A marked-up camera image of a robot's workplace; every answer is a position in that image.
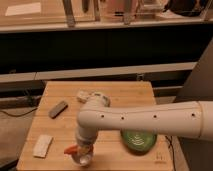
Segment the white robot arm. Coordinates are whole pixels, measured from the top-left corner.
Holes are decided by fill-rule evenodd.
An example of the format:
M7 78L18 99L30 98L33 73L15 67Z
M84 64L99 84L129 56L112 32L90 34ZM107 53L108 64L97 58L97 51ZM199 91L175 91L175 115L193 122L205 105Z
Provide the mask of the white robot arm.
M86 155L98 132L144 131L213 141L213 101L188 101L142 107L110 107L110 99L92 93L77 114L77 154Z

